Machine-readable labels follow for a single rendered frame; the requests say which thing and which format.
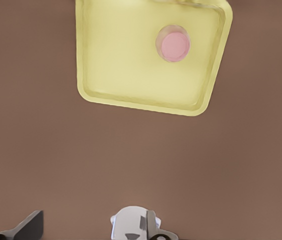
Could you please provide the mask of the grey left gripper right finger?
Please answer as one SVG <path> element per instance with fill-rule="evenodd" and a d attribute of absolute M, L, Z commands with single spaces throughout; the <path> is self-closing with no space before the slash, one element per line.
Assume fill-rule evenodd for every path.
<path fill-rule="evenodd" d="M 179 240 L 177 234 L 160 229 L 156 222 L 156 214 L 153 210 L 146 212 L 147 239 L 148 240 Z"/>

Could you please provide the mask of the pink cup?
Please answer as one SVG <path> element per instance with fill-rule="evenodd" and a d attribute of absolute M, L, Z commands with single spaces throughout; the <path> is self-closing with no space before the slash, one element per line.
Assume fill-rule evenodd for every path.
<path fill-rule="evenodd" d="M 180 25 L 164 26 L 157 34 L 155 47 L 159 56 L 167 62 L 182 61 L 191 48 L 191 38 Z"/>

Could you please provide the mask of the yellow square tray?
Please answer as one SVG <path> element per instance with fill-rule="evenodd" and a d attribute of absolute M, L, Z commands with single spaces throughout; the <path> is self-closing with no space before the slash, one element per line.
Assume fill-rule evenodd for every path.
<path fill-rule="evenodd" d="M 198 116 L 209 105 L 232 20 L 228 0 L 75 0 L 78 92 L 92 103 Z M 167 25 L 189 34 L 181 61 L 157 52 Z"/>

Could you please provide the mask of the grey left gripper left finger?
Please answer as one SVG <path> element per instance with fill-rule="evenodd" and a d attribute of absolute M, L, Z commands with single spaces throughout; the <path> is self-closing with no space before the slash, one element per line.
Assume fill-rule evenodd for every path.
<path fill-rule="evenodd" d="M 0 240 L 41 240 L 44 234 L 44 211 L 35 210 L 16 227 L 0 232 Z"/>

